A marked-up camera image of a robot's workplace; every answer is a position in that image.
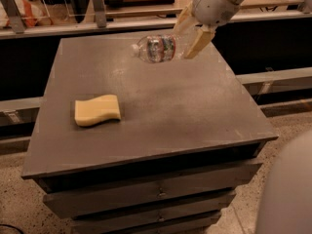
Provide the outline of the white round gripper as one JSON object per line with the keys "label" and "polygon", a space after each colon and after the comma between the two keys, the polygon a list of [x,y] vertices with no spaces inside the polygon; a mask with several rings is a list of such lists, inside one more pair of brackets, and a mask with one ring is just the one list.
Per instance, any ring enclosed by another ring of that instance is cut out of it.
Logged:
{"label": "white round gripper", "polygon": [[194,59],[215,37],[215,28],[210,26],[227,24],[239,6],[237,0],[193,0],[189,3],[179,14],[174,33],[188,33],[197,22],[204,25],[196,30],[196,37],[184,57]]}

